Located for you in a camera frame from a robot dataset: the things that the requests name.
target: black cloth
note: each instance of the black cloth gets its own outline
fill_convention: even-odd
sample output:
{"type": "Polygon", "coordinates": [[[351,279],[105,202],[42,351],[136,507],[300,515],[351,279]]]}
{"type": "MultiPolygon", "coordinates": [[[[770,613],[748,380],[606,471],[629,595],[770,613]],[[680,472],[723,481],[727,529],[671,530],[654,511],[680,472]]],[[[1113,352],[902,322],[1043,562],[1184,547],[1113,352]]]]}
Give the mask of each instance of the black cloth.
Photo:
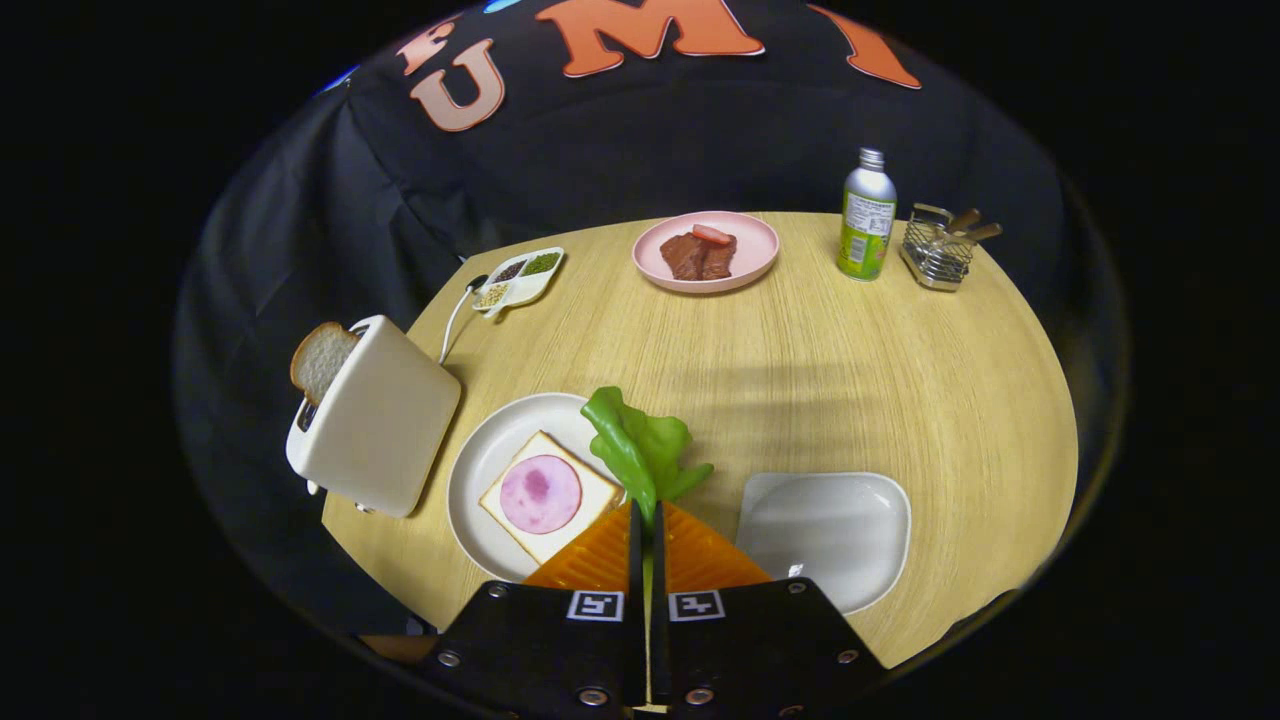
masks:
{"type": "Polygon", "coordinates": [[[311,328],[381,313],[407,329],[462,258],[547,234],[700,209],[836,213],[860,146],[884,152],[900,218],[920,201],[1004,224],[986,246],[1064,359],[1088,478],[1123,382],[1114,279],[1034,141],[892,40],[920,90],[856,70],[801,3],[730,0],[762,55],[686,56],[672,26],[655,59],[605,38],[623,63],[581,78],[534,18],[552,4],[463,13],[408,77],[397,51],[416,33],[389,44],[280,128],[209,218],[179,300],[175,411],[206,500],[269,587],[339,629],[403,630],[284,459],[289,357],[311,328]],[[484,38],[503,101],[442,131],[410,91],[443,69],[467,105],[475,85],[452,60],[484,38]]]}

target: ham slice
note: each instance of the ham slice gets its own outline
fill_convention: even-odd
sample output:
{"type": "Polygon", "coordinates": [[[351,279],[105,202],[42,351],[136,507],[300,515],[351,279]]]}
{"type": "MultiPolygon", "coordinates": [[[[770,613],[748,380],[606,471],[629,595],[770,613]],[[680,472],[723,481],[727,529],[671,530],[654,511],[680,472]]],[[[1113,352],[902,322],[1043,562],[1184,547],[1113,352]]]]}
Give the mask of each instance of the ham slice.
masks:
{"type": "Polygon", "coordinates": [[[502,479],[502,511],[526,533],[544,536],[563,528],[582,503],[582,483],[573,468],[554,455],[535,455],[502,479]]]}

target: bottle label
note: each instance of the bottle label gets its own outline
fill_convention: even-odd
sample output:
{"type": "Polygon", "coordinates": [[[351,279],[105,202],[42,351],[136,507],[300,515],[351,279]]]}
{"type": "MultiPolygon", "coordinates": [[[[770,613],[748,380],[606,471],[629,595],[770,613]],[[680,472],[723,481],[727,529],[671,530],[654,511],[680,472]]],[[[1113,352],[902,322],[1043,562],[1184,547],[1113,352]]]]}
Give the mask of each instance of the bottle label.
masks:
{"type": "Polygon", "coordinates": [[[846,275],[870,281],[879,275],[888,251],[897,202],[883,202],[845,192],[845,222],[836,264],[846,275]]]}
{"type": "Polygon", "coordinates": [[[893,225],[896,202],[869,200],[852,192],[846,195],[849,200],[845,202],[845,224],[867,234],[888,234],[893,225]]]}

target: white toaster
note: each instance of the white toaster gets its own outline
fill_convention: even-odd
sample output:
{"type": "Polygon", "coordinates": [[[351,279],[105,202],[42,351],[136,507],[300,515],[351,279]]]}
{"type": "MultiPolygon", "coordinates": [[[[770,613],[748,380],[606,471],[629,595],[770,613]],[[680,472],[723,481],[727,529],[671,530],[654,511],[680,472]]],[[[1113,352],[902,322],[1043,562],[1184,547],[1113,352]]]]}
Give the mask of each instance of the white toaster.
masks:
{"type": "Polygon", "coordinates": [[[364,511],[413,511],[453,419],[462,384],[385,315],[351,325],[360,336],[320,406],[303,400],[284,454],[316,487],[364,511]]]}

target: pink plate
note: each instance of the pink plate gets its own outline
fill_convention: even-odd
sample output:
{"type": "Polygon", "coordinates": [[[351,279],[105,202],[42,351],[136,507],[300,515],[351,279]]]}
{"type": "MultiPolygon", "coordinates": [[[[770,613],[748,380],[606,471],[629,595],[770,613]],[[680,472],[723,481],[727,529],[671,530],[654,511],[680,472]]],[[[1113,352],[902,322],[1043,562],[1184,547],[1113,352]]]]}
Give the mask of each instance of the pink plate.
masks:
{"type": "Polygon", "coordinates": [[[644,277],[659,287],[676,292],[723,292],[742,287],[767,273],[777,258],[778,233],[769,227],[769,223],[724,210],[704,210],[663,220],[644,231],[631,249],[631,259],[644,277]],[[710,225],[737,237],[737,252],[728,264],[732,275],[718,281],[677,281],[671,274],[671,268],[662,259],[662,243],[672,236],[689,232],[694,223],[710,225]]]}

